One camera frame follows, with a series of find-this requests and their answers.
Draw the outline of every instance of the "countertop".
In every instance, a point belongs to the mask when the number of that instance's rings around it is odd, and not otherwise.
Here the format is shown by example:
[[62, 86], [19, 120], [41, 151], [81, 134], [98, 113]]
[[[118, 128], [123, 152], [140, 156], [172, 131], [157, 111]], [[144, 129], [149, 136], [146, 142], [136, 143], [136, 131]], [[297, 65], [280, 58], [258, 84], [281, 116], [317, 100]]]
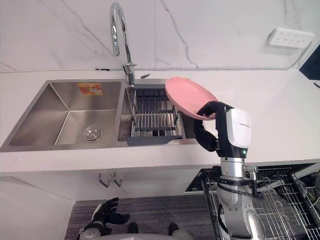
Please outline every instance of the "countertop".
[[[136, 78], [190, 78], [220, 101], [252, 115], [246, 162], [281, 165], [320, 162], [320, 89], [298, 70], [136, 71]], [[57, 70], [0, 73], [0, 145], [46, 80], [123, 79], [122, 71]], [[2, 175], [17, 172], [142, 167], [210, 167], [215, 152], [199, 145], [0, 152]]]

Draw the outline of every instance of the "dish drying rack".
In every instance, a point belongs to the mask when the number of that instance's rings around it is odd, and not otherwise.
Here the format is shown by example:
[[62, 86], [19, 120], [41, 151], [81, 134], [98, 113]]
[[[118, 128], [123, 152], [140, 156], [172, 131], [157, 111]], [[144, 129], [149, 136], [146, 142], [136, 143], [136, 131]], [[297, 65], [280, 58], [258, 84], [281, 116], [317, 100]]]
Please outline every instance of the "dish drying rack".
[[[265, 239], [320, 240], [320, 216], [290, 167], [259, 169], [257, 184], [263, 199], [253, 199], [252, 203], [263, 223]], [[202, 189], [209, 207], [214, 239], [229, 240], [218, 222], [217, 183], [210, 171], [202, 177]]]
[[167, 144], [184, 137], [181, 128], [180, 115], [164, 89], [134, 90], [128, 145]]

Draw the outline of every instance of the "sink drain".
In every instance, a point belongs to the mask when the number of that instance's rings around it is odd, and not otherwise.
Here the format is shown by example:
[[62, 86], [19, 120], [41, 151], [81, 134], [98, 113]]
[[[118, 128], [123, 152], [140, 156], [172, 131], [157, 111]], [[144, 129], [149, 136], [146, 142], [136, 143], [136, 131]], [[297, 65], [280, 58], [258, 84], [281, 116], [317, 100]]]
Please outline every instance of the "sink drain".
[[96, 126], [86, 128], [82, 133], [82, 138], [86, 142], [94, 142], [102, 136], [102, 130]]

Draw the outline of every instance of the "marble wall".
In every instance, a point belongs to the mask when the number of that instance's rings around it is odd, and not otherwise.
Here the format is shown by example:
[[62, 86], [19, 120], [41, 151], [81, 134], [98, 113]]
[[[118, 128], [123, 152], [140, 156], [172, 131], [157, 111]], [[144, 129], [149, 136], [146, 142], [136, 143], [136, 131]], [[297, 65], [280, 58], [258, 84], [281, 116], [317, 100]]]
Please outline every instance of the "marble wall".
[[[123, 48], [112, 55], [113, 1], [0, 0], [0, 71], [120, 68], [126, 58]], [[318, 0], [118, 2], [139, 69], [287, 68], [304, 50], [268, 45], [274, 28], [315, 33], [304, 56], [320, 40]]]

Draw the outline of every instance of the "cabinet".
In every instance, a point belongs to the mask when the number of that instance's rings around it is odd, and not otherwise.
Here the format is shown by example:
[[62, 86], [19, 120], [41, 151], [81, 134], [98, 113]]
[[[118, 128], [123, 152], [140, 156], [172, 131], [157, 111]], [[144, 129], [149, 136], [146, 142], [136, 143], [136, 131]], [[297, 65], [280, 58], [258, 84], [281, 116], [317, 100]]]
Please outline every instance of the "cabinet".
[[75, 200], [183, 195], [200, 168], [140, 168], [23, 173], [16, 177]]
[[65, 239], [74, 201], [0, 177], [1, 240]]

